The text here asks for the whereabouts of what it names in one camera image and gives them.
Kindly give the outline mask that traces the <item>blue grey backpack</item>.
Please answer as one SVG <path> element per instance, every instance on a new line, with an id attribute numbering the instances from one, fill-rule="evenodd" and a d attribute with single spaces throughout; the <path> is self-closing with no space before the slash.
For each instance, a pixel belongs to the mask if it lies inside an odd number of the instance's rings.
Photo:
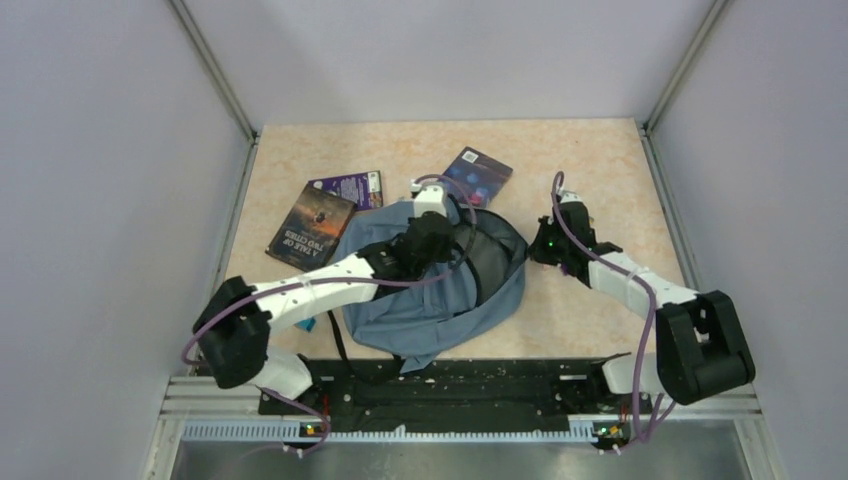
<path id="1" fill-rule="evenodd" d="M 503 217 L 454 202 L 448 217 L 457 270 L 436 264 L 430 284 L 329 312 L 336 338 L 347 329 L 363 346 L 398 356 L 399 371 L 426 368 L 440 353 L 501 324 L 519 308 L 525 291 L 528 243 Z"/>

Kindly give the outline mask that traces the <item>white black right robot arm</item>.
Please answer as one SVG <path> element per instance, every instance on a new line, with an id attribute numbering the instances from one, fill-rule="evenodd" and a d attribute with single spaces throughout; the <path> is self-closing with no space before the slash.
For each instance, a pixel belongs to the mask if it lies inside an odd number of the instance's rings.
<path id="1" fill-rule="evenodd" d="M 634 391 L 664 394 L 681 405 L 750 384 L 756 367 L 732 299 L 700 293 L 639 266 L 611 242 L 599 242 L 588 209 L 573 194 L 557 194 L 528 250 L 540 264 L 558 266 L 649 323 L 653 352 L 603 362 L 586 385 L 589 404 L 612 412 Z"/>

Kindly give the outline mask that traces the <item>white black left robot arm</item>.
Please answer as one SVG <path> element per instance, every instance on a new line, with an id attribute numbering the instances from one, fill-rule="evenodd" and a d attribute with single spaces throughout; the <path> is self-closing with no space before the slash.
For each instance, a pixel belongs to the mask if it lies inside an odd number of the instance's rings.
<path id="1" fill-rule="evenodd" d="M 323 268 L 276 282 L 226 280 L 192 327 L 218 388 L 271 389 L 297 413 L 319 404 L 320 386 L 296 354 L 269 346 L 273 334 L 316 314 L 371 302 L 432 282 L 428 270 L 452 257 L 454 226 L 444 213 L 411 217 L 406 231 Z"/>

